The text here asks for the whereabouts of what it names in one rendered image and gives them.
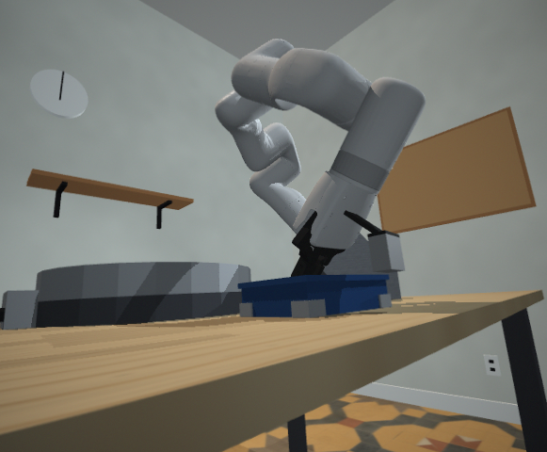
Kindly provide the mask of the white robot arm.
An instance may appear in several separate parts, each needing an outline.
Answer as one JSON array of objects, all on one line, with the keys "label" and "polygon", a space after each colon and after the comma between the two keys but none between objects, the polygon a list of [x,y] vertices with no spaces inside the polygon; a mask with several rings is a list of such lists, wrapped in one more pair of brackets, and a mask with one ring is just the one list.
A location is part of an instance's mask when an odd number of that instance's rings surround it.
[{"label": "white robot arm", "polygon": [[[285,126],[272,123],[263,129],[260,117],[272,107],[290,110],[301,105],[350,129],[331,169],[380,191],[426,106],[423,92],[405,81],[381,77],[372,84],[337,55],[294,48],[282,39],[242,57],[233,68],[232,84],[234,90],[216,103],[217,118],[232,134],[247,167],[255,171],[251,190],[292,230],[306,202],[286,187],[301,172],[298,153]],[[405,270],[399,234],[382,231],[347,210],[344,215],[371,233],[367,236],[373,272]]]}]

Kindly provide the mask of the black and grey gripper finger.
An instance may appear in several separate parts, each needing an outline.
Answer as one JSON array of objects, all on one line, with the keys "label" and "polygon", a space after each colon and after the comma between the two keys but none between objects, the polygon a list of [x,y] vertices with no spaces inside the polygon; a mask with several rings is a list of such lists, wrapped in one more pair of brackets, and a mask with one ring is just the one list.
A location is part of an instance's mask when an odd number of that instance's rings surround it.
[{"label": "black and grey gripper finger", "polygon": [[314,274],[316,269],[315,263],[323,250],[323,248],[315,247],[310,243],[312,225],[316,217],[317,212],[314,211],[311,217],[292,240],[292,243],[299,249],[300,257],[291,274],[291,277]]},{"label": "black and grey gripper finger", "polygon": [[338,253],[344,252],[345,250],[338,250],[338,249],[329,249],[329,248],[323,248],[321,251],[315,265],[317,266],[316,270],[314,271],[313,275],[321,275],[324,266],[327,266],[332,257],[335,256]]}]

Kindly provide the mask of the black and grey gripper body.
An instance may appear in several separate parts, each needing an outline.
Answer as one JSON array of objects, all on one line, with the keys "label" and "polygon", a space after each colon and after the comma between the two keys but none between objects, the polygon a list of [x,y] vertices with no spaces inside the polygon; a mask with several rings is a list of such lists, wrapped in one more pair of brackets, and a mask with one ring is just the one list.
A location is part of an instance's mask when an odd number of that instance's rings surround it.
[{"label": "black and grey gripper body", "polygon": [[325,171],[298,213],[293,230],[298,233],[316,211],[310,243],[320,248],[348,249],[362,226],[345,216],[345,210],[367,219],[378,193],[333,169]]}]

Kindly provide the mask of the blue crate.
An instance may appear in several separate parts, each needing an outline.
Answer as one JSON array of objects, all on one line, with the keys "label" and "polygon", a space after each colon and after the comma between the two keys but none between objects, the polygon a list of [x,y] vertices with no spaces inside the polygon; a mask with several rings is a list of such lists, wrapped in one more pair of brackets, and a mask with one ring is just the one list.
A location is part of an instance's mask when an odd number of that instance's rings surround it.
[{"label": "blue crate", "polygon": [[240,316],[311,318],[392,307],[385,275],[302,275],[238,284]]}]

